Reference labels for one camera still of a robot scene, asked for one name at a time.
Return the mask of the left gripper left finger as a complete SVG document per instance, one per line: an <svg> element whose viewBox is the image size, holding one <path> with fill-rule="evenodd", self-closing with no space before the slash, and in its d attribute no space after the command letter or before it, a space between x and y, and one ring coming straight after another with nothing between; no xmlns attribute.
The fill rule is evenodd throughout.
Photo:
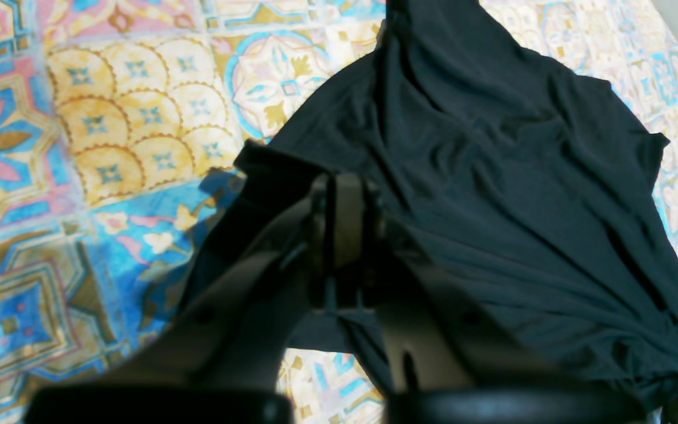
<svg viewBox="0 0 678 424"><path fill-rule="evenodd" d="M275 392L288 339L314 308L334 308L328 226L335 181L320 176L165 333L119 368L43 389L27 423L291 423Z"/></svg>

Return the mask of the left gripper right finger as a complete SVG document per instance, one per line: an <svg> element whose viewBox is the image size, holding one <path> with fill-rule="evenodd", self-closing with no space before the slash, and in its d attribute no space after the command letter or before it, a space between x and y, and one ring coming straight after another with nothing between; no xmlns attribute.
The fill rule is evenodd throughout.
<svg viewBox="0 0 678 424"><path fill-rule="evenodd" d="M640 423L638 401L517 343L436 266L380 193L333 179L333 307L375 314L392 373L385 423Z"/></svg>

